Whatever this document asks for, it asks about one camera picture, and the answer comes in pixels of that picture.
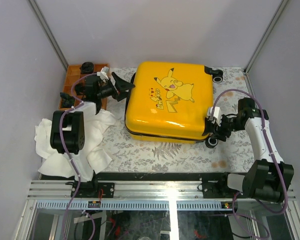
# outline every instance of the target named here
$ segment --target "black mount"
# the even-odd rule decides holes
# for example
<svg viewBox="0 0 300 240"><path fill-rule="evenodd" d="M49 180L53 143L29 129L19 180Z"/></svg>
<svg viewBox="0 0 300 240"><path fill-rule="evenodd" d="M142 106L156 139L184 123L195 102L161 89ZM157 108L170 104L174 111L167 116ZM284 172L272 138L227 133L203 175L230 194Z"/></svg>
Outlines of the black mount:
<svg viewBox="0 0 300 240"><path fill-rule="evenodd" d="M102 106L102 99L112 96L118 102L128 96L128 90L135 87L134 84L120 78L116 73L112 72L115 84L110 80L105 82L97 75L87 76L84 83L78 83L74 89L77 95L84 96L83 101L93 102L96 104L96 112L98 113Z"/></svg>
<svg viewBox="0 0 300 240"><path fill-rule="evenodd" d="M67 182L66 185L71 185L71 197L76 191L78 181ZM93 198L93 199L112 199L115 194L115 184L113 182L98 182L97 178L93 176L91 181L81 182L80 188L75 198Z"/></svg>
<svg viewBox="0 0 300 240"><path fill-rule="evenodd" d="M290 164L279 163L286 190L294 176L294 168ZM225 172L217 182L202 181L202 192L205 199L233 198L237 190L228 187L228 175ZM282 184L276 166L265 159L256 160L250 170L244 174L242 193L238 198L250 198L273 203L282 203L285 199Z"/></svg>
<svg viewBox="0 0 300 240"><path fill-rule="evenodd" d="M58 153L64 154L65 149L60 138L60 119L64 111L55 111L52 117L50 145ZM62 128L71 127L71 130L62 130L66 148L70 153L78 154L85 145L84 113L75 111L66 114L63 118Z"/></svg>

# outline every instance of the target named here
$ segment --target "black wheel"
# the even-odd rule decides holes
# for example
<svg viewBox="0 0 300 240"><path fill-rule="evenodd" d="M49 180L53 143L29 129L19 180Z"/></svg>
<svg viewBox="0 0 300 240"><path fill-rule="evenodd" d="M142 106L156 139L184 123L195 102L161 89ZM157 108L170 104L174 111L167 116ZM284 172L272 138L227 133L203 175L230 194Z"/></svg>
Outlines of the black wheel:
<svg viewBox="0 0 300 240"><path fill-rule="evenodd" d="M224 80L224 72L222 70L215 70L212 73L212 81L216 84L221 83Z"/></svg>
<svg viewBox="0 0 300 240"><path fill-rule="evenodd" d="M208 136L204 142L205 142L205 145L207 146L207 148L213 149L218 145L219 140Z"/></svg>

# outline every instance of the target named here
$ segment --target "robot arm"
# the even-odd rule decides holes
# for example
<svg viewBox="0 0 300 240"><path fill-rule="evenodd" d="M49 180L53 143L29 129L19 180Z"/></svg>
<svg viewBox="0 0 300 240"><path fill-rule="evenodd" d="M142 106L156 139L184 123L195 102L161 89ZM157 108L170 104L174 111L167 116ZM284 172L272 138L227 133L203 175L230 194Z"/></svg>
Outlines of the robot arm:
<svg viewBox="0 0 300 240"><path fill-rule="evenodd" d="M128 92L135 87L132 83L126 82L114 72L112 77L115 80L113 85L108 78L108 67L102 68L100 72L87 76L83 83L75 86L77 94L85 96L83 106L75 109L64 116L62 121L62 135L71 159L65 153L61 142L60 120L64 111L55 111L52 117L50 145L58 153L68 159L70 166L77 169L80 180L84 183L92 180L94 171L88 163L86 156L81 151L85 145L85 120L99 113L102 99L112 96L118 102L127 97Z"/></svg>
<svg viewBox="0 0 300 240"><path fill-rule="evenodd" d="M269 151L263 134L261 112L255 108L255 101L251 98L240 99L238 114L232 117L222 115L219 108L216 108L211 116L211 109L209 109L206 124L212 132L209 137L211 139L225 142L231 132L246 130L251 141L254 164L246 175L228 173L224 184L229 189L242 192L245 198L281 203L284 200L283 188L271 154L275 155L287 190L293 178L294 169L292 165L285 164L279 155L270 133L268 114L265 110L263 113L265 129L273 152Z"/></svg>

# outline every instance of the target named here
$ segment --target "cable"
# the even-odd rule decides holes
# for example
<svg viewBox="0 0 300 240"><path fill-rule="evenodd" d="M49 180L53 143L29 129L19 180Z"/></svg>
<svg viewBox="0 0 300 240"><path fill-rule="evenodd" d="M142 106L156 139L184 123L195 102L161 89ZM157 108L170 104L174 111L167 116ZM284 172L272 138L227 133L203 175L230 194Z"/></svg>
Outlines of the cable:
<svg viewBox="0 0 300 240"><path fill-rule="evenodd" d="M70 207L72 201L74 200L75 196L78 193L78 190L79 190L79 187L80 187L80 184L81 184L81 177L80 177L80 173L79 173L79 171L78 171L78 169L77 169L77 167L76 167L76 165L75 165L75 163L74 163L74 161L72 159L72 156L71 156L69 150L67 149L67 146L66 146L66 143L65 143L65 139L64 139L64 134L63 134L63 131L62 131L62 123L63 123L64 118L65 118L65 116L66 116L67 113L69 113L69 112L71 112L71 111L73 111L75 109L78 109L78 108L80 108L80 107L82 107L84 105L84 101L82 101L80 98L76 97L75 94L74 94L74 88L75 88L76 84L79 83L81 80L85 79L86 77L91 76L91 75L96 75L96 74L97 73L94 72L94 73L85 75L85 76L79 78L77 81L75 81L75 83L71 87L71 95L76 100L78 100L80 102L80 104L77 105L77 106L73 106L72 108L64 111L63 114L61 115L60 123L59 123L60 139L61 139L61 143L62 143L63 149L64 149L65 153L68 155L68 157L70 159L70 163L71 163L71 165L72 165L75 173L78 176L78 184L76 186L76 189L75 189L75 191L74 191L74 193L73 193L73 195L72 195L69 203L67 204L67 206L65 208L64 216L63 216L63 219L62 219L62 235L63 235L63 239L64 240L67 240L67 237L66 237L66 234L65 234L66 218L67 218L67 215L68 215L69 207ZM91 217L91 215L89 213L86 213L86 214L89 216L89 218L91 218L92 225L93 225L93 231L92 231L92 234L91 234L91 236L89 238L89 240L91 240L93 238L94 234L95 234L96 226L95 226L95 221L93 220L93 218Z"/></svg>
<svg viewBox="0 0 300 240"><path fill-rule="evenodd" d="M237 237L237 238L240 238L240 239L251 239L251 236L239 236L235 233L232 233L233 236Z"/></svg>
<svg viewBox="0 0 300 240"><path fill-rule="evenodd" d="M119 214L118 214L118 211L116 211L116 214L115 214L115 220L114 220L114 222L113 222L113 226L112 226L111 230L108 232L108 234L107 234L105 240L108 240L108 239L110 238L110 233L114 230L114 228L115 228L115 226L116 226L116 224L117 224L117 221L118 221L118 215L119 215Z"/></svg>
<svg viewBox="0 0 300 240"><path fill-rule="evenodd" d="M104 195L104 190L101 188L101 190L99 190L99 201L100 201L100 203L101 203L103 195Z"/></svg>
<svg viewBox="0 0 300 240"><path fill-rule="evenodd" d="M231 91L243 93L243 94L249 96L251 99L253 99L253 100L255 101L255 103L257 104L257 106L258 106L258 108L259 108L259 110L260 110L260 113L261 113L262 133L263 133L263 135L264 135L264 139L265 139L266 145L267 145L267 147L268 147L268 149L269 149L269 151L270 151L270 153L271 153L270 156L271 156L272 161L273 161L273 163L274 163L274 166L275 166L275 168L276 168L276 170L277 170L277 172L278 172L278 176L279 176L279 179L280 179L280 183L281 183L282 189L283 189L284 204L283 204L283 207L282 207L282 209L281 209L280 211L273 211L272 209L270 209L268 206L266 206L266 205L265 205L263 202L261 202L260 200L258 200L258 199L256 199L256 200L257 200L257 201L258 201L265 209L267 209L267 210L268 210L269 212L271 212L272 214L278 214L278 215L279 215L279 214L283 214L283 213L287 210L287 207L288 207L288 193L287 193L287 189L286 189L286 184L285 184L285 181L284 181L284 177L283 177L283 175L282 175L282 173L281 173L281 171L280 171L280 167L279 167L279 165L278 165L278 163L277 163L277 159L276 159L275 155L273 154L273 149L272 149L270 140L269 140L268 135L267 135L267 130L266 130L266 128L265 128L265 127L266 127L265 114L264 114L264 111L263 111L263 109L262 109L261 104L259 103L259 101L258 101L256 98L254 98L254 96L252 96L251 94L249 94L249 93L247 93L247 92L245 92L245 91L242 91L242 90L240 90L240 89L228 89L228 90L223 91L223 92L216 98L216 100L215 100L215 102L214 102L214 104L213 104L213 107L212 107L211 116L212 116L212 118L213 118L213 115L214 115L214 113L215 113L215 107L216 107L217 102L218 102L218 100L220 99L220 97L221 97L223 94L225 94L225 93L227 93L227 92L231 92ZM255 236L255 235L253 235L251 232L249 232L245 227L243 227L243 225L241 224L241 222L240 222L239 219L237 218L237 216L240 216L240 214L235 213L235 209L234 209L234 206L235 206L235 205L234 205L234 203L235 203L235 201L236 201L236 199L237 199L237 196L238 196L239 194L240 194L240 192L237 192L237 193L234 195L233 200L232 200L232 206L233 206L232 211L233 211L234 219L237 221L237 223L240 225L240 227L241 227L245 232L247 232L250 236L252 236L252 237L254 237L254 238L256 238L256 239L261 239L261 240L268 239L269 236L270 236L270 233L269 233L269 230L268 230L267 228L265 228L265 230L266 230L266 232L267 232L267 237L259 237L259 236ZM248 218L250 218L250 219L253 219L252 217L246 216L246 215L243 215L242 217L248 217Z"/></svg>
<svg viewBox="0 0 300 240"><path fill-rule="evenodd" d="M100 226L99 226L99 228L101 228L101 226L102 226L103 224L105 224L107 221L108 221L108 220L105 220L103 223L101 223ZM75 226L74 226L74 232L73 232L73 239L74 239L74 240L77 240L77 227L78 227L78 224L79 224L79 222L77 222L77 223L75 224Z"/></svg>

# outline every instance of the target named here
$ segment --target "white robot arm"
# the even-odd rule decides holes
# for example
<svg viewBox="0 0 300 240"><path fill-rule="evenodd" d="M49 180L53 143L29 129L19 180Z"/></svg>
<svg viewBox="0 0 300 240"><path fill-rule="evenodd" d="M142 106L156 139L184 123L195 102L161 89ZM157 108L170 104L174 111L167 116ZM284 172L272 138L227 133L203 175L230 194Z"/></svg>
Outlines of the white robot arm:
<svg viewBox="0 0 300 240"><path fill-rule="evenodd" d="M223 115L219 107L215 108L213 116L211 116L212 108L209 108L204 134L211 133L211 135L205 141L205 144L208 148L214 148L218 144L218 140L225 142L230 137L231 132L246 131L251 141L254 164L245 175L228 173L224 184L229 189L242 192L243 197L279 203L284 200L284 194L271 155L275 156L287 190L293 178L294 169L292 165L285 164L279 155L270 133L268 114L265 110L263 110L263 113L265 118L264 128L272 152L269 150L263 134L261 111L255 108L253 99L246 97L239 100L238 114L231 117Z"/></svg>

